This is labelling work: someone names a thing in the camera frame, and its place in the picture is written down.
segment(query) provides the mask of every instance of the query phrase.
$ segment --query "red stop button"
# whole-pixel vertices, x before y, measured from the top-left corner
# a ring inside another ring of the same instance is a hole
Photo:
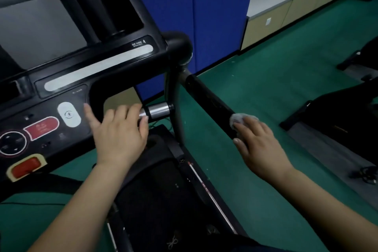
[[[29,173],[32,173],[33,170],[38,169],[41,167],[42,164],[36,157],[29,158],[23,161],[20,164],[17,164],[14,168],[12,168],[12,175],[17,179],[21,178]]]

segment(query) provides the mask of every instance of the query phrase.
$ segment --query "white oval button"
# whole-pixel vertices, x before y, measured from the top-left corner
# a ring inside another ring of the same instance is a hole
[[[75,128],[81,123],[81,117],[73,104],[69,102],[60,103],[58,106],[58,113],[63,119],[64,123],[70,128]]]

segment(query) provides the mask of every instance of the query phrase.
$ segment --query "treadmill console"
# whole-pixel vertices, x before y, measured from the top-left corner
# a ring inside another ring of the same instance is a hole
[[[190,60],[141,0],[0,0],[0,182],[93,148],[83,103],[104,101]]]

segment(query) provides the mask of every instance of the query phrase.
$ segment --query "forearm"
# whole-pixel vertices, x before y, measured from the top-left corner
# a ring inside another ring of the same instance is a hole
[[[125,173],[97,165],[29,251],[92,251]]]
[[[297,170],[273,186],[332,247],[344,251],[378,251],[378,227],[339,202]]]

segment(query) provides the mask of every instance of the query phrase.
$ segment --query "left hand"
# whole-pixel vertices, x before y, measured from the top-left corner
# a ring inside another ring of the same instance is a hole
[[[110,166],[127,173],[139,158],[147,143],[148,117],[144,116],[138,128],[141,104],[119,106],[108,110],[100,123],[90,105],[84,104],[85,117],[91,127],[97,149],[97,165]]]

